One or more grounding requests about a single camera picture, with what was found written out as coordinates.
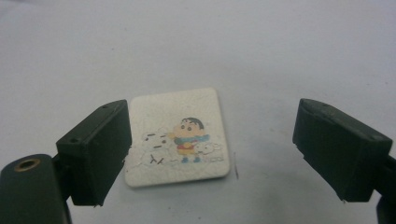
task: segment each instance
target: square coaster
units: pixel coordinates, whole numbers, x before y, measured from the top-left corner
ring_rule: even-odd
[[[125,159],[131,187],[222,177],[230,159],[214,89],[136,97],[133,144]]]

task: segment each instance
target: printed illustration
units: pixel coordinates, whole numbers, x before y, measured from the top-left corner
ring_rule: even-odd
[[[204,124],[200,120],[196,118],[183,119],[168,136],[177,145],[177,153],[183,157],[182,163],[189,162],[189,157],[193,157],[193,162],[201,161],[194,146],[209,140],[209,134],[205,134]]]
[[[144,154],[142,163],[146,165],[166,164],[171,160],[169,148],[173,145],[167,137],[167,131],[160,129],[156,132],[144,133],[142,136]]]

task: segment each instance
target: printed drawing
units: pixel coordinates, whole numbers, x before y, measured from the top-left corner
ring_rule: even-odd
[[[169,148],[173,145],[165,129],[144,133],[141,149],[144,151],[141,162],[145,165],[160,165],[171,161]]]
[[[208,142],[204,124],[196,118],[185,118],[169,133],[165,128],[142,135],[139,147],[139,166],[173,165],[188,163],[224,161],[222,145]]]
[[[209,134],[205,134],[204,124],[200,120],[196,118],[182,119],[168,136],[177,145],[177,153],[183,156],[182,163],[189,162],[189,156],[194,157],[193,162],[201,161],[194,147],[200,142],[209,140]]]

